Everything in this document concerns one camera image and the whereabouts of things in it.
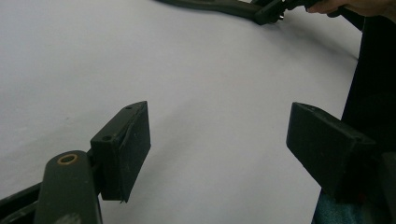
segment white tabletop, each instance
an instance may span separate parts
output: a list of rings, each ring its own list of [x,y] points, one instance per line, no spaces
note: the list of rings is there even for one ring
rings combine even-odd
[[[152,148],[105,223],[310,223],[320,187],[286,147],[291,103],[340,118],[360,39],[303,8],[259,26],[153,0],[3,0],[0,198],[146,100]]]

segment dark fabric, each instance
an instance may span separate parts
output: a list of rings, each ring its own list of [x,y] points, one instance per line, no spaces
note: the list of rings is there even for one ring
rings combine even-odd
[[[373,138],[375,157],[396,151],[396,24],[383,17],[366,18],[361,52],[342,121]],[[370,178],[376,180],[375,167]],[[367,187],[367,200],[383,204],[377,181]],[[338,204],[320,194],[313,224],[361,224],[358,204]]]
[[[352,23],[360,31],[363,29],[364,17],[357,14],[356,12],[350,11],[344,7],[338,8],[341,15],[350,23]]]
[[[337,203],[321,193],[312,224],[361,224],[361,205]]]
[[[396,150],[396,24],[367,18],[342,121],[372,137],[378,154]]]

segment screw hole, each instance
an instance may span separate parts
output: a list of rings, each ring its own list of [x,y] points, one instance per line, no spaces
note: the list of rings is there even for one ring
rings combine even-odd
[[[110,135],[105,136],[105,137],[102,138],[102,140],[109,141],[109,140],[111,140],[111,136]]]
[[[71,163],[74,163],[77,161],[78,156],[76,154],[67,154],[65,156],[62,156],[58,160],[58,164],[60,165],[69,165]]]

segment finger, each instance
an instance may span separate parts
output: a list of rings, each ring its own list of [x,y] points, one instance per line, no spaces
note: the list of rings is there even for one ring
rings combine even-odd
[[[336,10],[338,10],[338,7],[335,7],[335,8],[332,8],[330,10],[326,10],[326,11],[320,12],[320,14],[330,14],[330,13],[336,11]]]
[[[351,5],[345,5],[345,8],[365,17],[381,15],[386,10],[383,7],[362,8],[362,7],[353,7]]]
[[[335,10],[334,12],[327,13],[327,16],[328,16],[329,18],[336,18],[336,17],[339,17],[339,16],[341,16],[341,11],[340,11],[339,8],[338,8],[338,9]]]
[[[326,11],[332,10],[334,8],[338,8],[348,3],[348,0],[323,0],[317,2],[312,7],[310,7],[307,11],[310,13],[324,13]]]

